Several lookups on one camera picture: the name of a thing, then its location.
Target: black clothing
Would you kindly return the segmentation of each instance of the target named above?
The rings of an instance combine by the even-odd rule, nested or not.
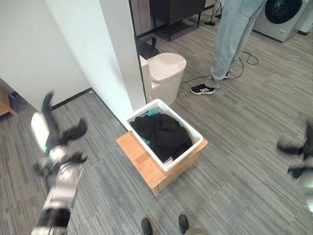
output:
[[[151,142],[150,148],[162,162],[170,157],[175,160],[192,146],[186,129],[167,114],[136,117],[130,125]]]

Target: teal cloth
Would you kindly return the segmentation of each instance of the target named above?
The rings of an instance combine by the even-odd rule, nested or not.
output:
[[[159,114],[160,111],[157,110],[157,109],[151,109],[147,112],[147,115],[148,116],[153,116],[153,115],[156,115],[156,114]],[[150,146],[150,141],[146,140],[145,138],[142,138],[142,140],[148,145]]]
[[[147,115],[148,115],[148,116],[153,116],[153,115],[156,115],[156,114],[159,114],[159,113],[160,113],[159,110],[157,110],[157,109],[151,109],[151,110],[149,110],[149,111],[147,112]]]

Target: sneaker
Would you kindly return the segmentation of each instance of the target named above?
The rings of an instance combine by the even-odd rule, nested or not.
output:
[[[213,94],[215,88],[207,87],[204,84],[190,88],[190,92],[193,94]]]
[[[178,218],[179,230],[181,235],[184,235],[185,232],[189,229],[188,219],[184,214],[181,214]]]
[[[226,75],[225,75],[225,77],[223,79],[227,79],[228,78],[228,73],[229,72],[226,73]]]
[[[152,235],[153,234],[150,221],[147,218],[142,219],[141,229],[142,229],[143,235]]]

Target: black chair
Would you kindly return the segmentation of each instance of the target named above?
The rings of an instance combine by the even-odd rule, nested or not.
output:
[[[137,39],[137,52],[141,55],[144,59],[150,59],[155,55],[160,54],[159,50],[156,48],[157,38],[153,35],[149,35],[143,39]]]

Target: white plastic basket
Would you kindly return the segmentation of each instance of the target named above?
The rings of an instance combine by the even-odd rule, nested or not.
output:
[[[185,151],[183,154],[181,154],[178,158],[176,158],[170,164],[165,165],[155,155],[155,153],[151,150],[151,148],[142,140],[142,138],[139,136],[139,134],[133,128],[131,128],[131,131],[133,132],[134,136],[138,139],[138,141],[141,143],[141,145],[147,150],[147,152],[153,157],[153,159],[159,164],[159,166],[164,171],[169,171],[177,163],[179,163],[186,156],[188,156],[203,141],[203,137],[198,131],[196,131],[191,125],[189,125],[184,119],[182,119],[177,113],[175,113],[170,107],[168,107],[160,99],[155,99],[155,100],[151,101],[150,103],[146,104],[145,106],[141,107],[137,111],[133,112],[131,117],[127,119],[127,122],[130,123],[131,121],[134,121],[134,119],[136,117],[145,116],[150,109],[157,109],[162,114],[168,114],[169,116],[171,116],[175,120],[177,120],[180,123],[180,125],[186,129],[186,131],[188,132],[189,137],[192,141],[192,144],[193,144],[187,151]]]

